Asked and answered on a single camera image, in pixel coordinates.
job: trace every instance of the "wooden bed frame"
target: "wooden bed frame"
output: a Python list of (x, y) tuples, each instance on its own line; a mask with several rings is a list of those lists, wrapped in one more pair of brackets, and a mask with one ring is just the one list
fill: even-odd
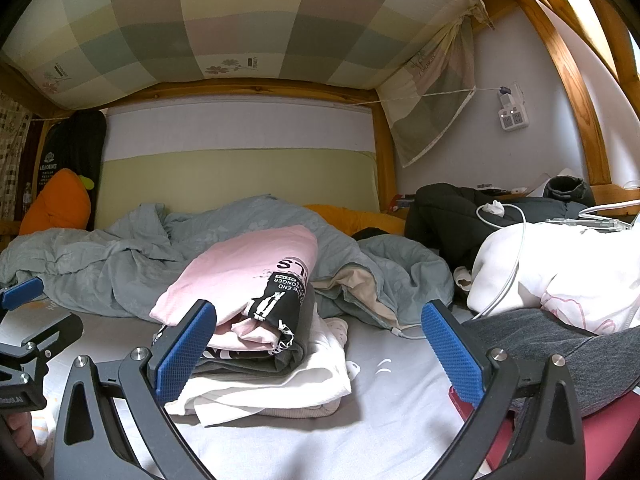
[[(589, 91), (582, 79), (575, 60), (562, 40), (551, 20), (543, 12), (536, 0), (483, 0), (492, 20), (497, 20), (515, 7), (520, 7), (538, 32), (541, 40), (553, 60), (566, 89), (577, 123), (588, 179), (593, 187), (596, 202), (599, 204), (624, 202), (640, 199), (640, 190), (625, 190), (611, 183), (609, 161), (602, 137), (602, 131)], [(586, 43), (597, 49), (587, 40), (579, 20), (566, 0), (538, 0), (548, 6), (582, 37)], [(608, 0), (591, 0), (600, 17), (607, 40), (614, 53), (615, 71), (612, 75), (619, 82), (636, 113), (640, 113), (640, 80), (635, 70), (635, 60), (626, 26), (618, 12)], [(482, 25), (474, 24), (474, 30)], [(45, 136), (56, 121), (71, 115), (72, 110), (60, 108), (40, 94), (16, 70), (0, 62), (0, 88), (34, 113), (47, 118), (38, 146), (36, 161), (40, 160)], [(361, 104), (372, 112), (373, 131), (376, 146), (376, 164), (378, 172), (378, 201), (380, 211), (386, 211), (388, 204), (396, 194), (396, 170), (393, 140), (382, 105), (375, 90), (360, 90), (331, 85), (281, 79), (263, 78), (222, 78), (195, 82), (160, 83), (135, 92), (117, 101), (104, 105), (104, 108), (128, 105), (135, 102), (159, 98), (178, 98), (193, 95), (231, 94), (231, 95), (274, 95), (289, 98), (306, 98), (331, 101), (343, 104)], [(36, 191), (38, 164), (33, 170), (33, 193)], [(617, 214), (635, 214), (640, 208), (618, 210)], [(0, 248), (5, 240), (18, 234), (19, 222), (0, 222)]]

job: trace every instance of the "hand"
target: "hand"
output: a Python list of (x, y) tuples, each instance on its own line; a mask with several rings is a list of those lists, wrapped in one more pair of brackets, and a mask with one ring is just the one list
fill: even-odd
[(31, 412), (12, 413), (7, 416), (6, 423), (12, 431), (12, 437), (26, 456), (33, 455), (38, 450), (36, 437), (31, 429)]

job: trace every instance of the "stack of folded clothes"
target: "stack of folded clothes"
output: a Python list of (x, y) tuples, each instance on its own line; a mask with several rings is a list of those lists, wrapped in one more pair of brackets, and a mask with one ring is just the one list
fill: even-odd
[(344, 357), (347, 323), (323, 320), (308, 284), (318, 243), (303, 226), (248, 232), (214, 244), (158, 299), (151, 316), (176, 325), (197, 300), (210, 301), (216, 330), (172, 415), (203, 425), (254, 413), (316, 417), (351, 393)]

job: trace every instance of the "blue-gray blanket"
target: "blue-gray blanket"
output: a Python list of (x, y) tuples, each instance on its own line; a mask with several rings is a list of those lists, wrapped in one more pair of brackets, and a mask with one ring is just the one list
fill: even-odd
[[(104, 231), (53, 228), (20, 236), (0, 254), (0, 283), (38, 276), (46, 296), (70, 310), (150, 319), (158, 297), (213, 244), (248, 231), (301, 224), (318, 239), (311, 282), (330, 279), (345, 266), (363, 267), (375, 279), (378, 301), (400, 325), (420, 323), (429, 300), (452, 300), (447, 264), (421, 244), (392, 235), (356, 242), (313, 211), (270, 195), (199, 214), (163, 211), (161, 204), (143, 204)], [(321, 316), (346, 312), (390, 327), (344, 285), (317, 292), (324, 296)]]

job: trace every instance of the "yellow-orange pillow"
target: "yellow-orange pillow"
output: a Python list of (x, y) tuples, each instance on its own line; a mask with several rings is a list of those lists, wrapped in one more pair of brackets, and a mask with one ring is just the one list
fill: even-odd
[(404, 235), (404, 220), (384, 213), (353, 211), (335, 205), (310, 204), (305, 206), (346, 235), (356, 234), (367, 227), (377, 227), (389, 234)]
[(47, 182), (24, 216), (20, 234), (52, 227), (86, 229), (91, 214), (89, 195), (71, 170), (60, 170)]

